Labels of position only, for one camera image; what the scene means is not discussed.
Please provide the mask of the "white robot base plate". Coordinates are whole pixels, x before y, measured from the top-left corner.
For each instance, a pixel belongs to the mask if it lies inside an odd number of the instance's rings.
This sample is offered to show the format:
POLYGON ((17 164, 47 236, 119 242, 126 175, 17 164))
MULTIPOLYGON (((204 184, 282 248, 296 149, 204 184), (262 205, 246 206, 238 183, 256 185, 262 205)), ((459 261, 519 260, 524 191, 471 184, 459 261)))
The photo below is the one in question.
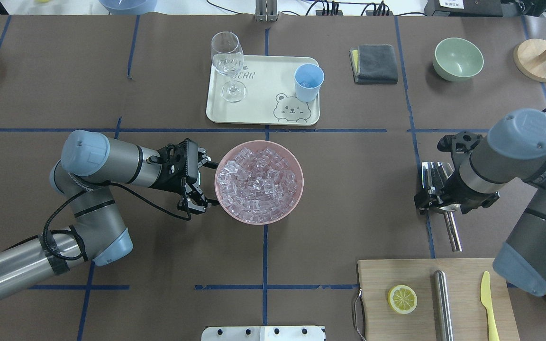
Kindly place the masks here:
POLYGON ((202 341, 325 341, 323 326, 212 326, 201 335, 202 341))

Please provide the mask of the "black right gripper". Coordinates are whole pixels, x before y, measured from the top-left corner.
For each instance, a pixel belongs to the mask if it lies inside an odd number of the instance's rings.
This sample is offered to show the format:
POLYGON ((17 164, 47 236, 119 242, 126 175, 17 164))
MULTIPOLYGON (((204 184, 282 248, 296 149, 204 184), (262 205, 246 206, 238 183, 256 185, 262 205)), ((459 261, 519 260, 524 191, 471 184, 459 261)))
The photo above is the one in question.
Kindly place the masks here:
POLYGON ((447 203, 461 205, 462 214, 467 214, 479 207, 488 208, 499 199, 498 184, 492 188, 472 188, 464 181, 460 174, 461 166, 470 167, 470 154, 483 136, 472 132, 459 132, 455 135, 445 135, 437 143, 438 151, 451 153, 453 174, 448 178, 442 195, 447 203))

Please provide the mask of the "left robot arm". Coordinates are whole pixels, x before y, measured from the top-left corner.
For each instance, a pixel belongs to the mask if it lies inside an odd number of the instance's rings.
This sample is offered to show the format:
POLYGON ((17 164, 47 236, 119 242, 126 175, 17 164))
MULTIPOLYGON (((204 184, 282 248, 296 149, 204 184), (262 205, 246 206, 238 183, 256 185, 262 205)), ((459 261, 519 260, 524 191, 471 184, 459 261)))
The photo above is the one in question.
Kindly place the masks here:
POLYGON ((218 205, 200 188, 200 169, 216 169, 206 149, 191 139, 158 150, 75 130, 64 143, 61 159, 50 173, 50 184, 65 196, 61 208, 75 222, 50 228, 50 216, 40 234, 0 253, 0 300, 84 262, 108 265, 134 248, 111 188, 128 184, 176 193, 182 220, 218 205))

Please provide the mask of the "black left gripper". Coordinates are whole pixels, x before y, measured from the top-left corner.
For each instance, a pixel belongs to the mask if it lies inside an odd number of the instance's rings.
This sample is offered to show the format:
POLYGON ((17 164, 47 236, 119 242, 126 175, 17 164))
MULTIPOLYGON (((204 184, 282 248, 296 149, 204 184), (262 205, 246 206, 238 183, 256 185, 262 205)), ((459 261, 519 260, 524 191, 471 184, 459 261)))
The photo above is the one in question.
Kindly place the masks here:
POLYGON ((219 201, 208 199, 197 184, 199 168, 218 168, 218 163, 211 160, 206 149, 187 138, 179 144, 168 144, 157 152, 158 155, 148 158, 148 162, 161 166, 150 188, 182 194, 176 207, 189 214, 204 214, 208 208, 219 206, 219 201))

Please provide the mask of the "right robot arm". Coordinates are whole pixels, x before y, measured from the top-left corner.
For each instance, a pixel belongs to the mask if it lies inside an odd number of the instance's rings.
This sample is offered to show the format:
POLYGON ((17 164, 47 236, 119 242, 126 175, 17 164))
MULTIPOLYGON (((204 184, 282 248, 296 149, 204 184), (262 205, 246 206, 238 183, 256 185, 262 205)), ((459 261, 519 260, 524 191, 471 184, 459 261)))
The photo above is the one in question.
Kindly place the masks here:
POLYGON ((496 203, 508 184, 525 184, 530 197, 492 267, 523 291, 546 295, 546 108, 509 112, 484 134, 444 135, 437 149, 451 162, 422 164, 416 209, 467 214, 496 203))

